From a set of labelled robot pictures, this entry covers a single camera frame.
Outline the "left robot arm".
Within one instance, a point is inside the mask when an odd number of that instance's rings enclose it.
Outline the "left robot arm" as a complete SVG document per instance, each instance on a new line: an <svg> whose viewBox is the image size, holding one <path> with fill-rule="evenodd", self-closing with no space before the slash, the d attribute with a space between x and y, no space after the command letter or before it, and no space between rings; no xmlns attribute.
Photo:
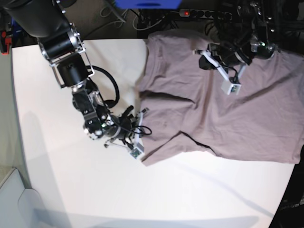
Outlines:
<svg viewBox="0 0 304 228"><path fill-rule="evenodd" d="M212 19L217 41L200 56L199 67L238 81L253 59L269 59L278 48L294 48L304 31L302 0L221 0Z"/></svg>

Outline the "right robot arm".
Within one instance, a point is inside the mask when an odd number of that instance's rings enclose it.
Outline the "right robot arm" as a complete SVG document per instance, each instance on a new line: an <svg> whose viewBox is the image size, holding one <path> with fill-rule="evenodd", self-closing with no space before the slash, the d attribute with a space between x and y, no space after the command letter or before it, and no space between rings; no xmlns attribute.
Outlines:
<svg viewBox="0 0 304 228"><path fill-rule="evenodd" d="M112 114L118 104L119 92L114 100L104 100L92 76L96 71L111 81L106 70L93 66L73 23L65 16L58 0L3 0L1 7L32 37L38 41L40 51L49 62L57 83L72 91L72 102L84 118L83 129L92 140L107 137L104 146L116 140L126 146L135 158L143 155L140 138L150 135L151 129L142 124L145 111L132 114L129 106L122 115Z"/></svg>

